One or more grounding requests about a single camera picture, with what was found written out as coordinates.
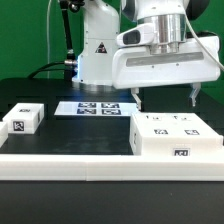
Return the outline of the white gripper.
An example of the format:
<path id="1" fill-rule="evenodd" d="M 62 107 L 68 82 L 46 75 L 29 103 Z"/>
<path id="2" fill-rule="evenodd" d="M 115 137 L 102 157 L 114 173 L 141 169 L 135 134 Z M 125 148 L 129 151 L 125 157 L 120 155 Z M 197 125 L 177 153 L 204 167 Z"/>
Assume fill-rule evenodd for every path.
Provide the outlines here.
<path id="1" fill-rule="evenodd" d="M 217 64 L 195 39 L 179 45 L 171 54 L 151 55 L 148 46 L 119 49 L 113 58 L 112 83 L 117 89 L 131 88 L 139 111 L 142 101 L 140 87 L 191 84 L 189 104 L 196 106 L 201 82 L 215 81 L 220 76 Z"/>

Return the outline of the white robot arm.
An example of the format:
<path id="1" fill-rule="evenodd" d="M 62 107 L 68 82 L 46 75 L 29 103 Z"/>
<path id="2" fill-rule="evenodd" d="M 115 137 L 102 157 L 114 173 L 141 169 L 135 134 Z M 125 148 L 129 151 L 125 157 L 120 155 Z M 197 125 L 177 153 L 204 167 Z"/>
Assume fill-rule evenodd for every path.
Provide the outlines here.
<path id="1" fill-rule="evenodd" d="M 189 84 L 195 99 L 203 82 L 224 71 L 219 38 L 199 37 L 189 11 L 209 0 L 84 0 L 84 49 L 72 84 L 91 91 Z"/>

